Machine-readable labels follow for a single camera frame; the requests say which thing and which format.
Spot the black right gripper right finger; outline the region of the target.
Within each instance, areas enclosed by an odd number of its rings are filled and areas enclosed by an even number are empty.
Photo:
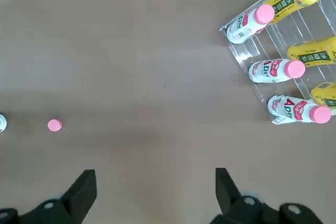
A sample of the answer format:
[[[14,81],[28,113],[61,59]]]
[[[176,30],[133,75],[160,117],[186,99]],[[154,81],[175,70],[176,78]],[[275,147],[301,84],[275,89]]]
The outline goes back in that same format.
[[[284,203],[275,210],[256,197],[242,195],[225,168],[216,168],[215,192],[222,213],[211,224],[322,224],[320,218],[302,204]]]

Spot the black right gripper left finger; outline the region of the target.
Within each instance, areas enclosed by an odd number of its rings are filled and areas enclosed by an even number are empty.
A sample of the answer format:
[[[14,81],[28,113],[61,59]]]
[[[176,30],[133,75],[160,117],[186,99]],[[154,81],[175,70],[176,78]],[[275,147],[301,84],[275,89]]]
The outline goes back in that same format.
[[[1,223],[81,224],[96,198],[96,171],[87,169],[60,198],[48,199],[23,215],[15,208],[2,208]]]

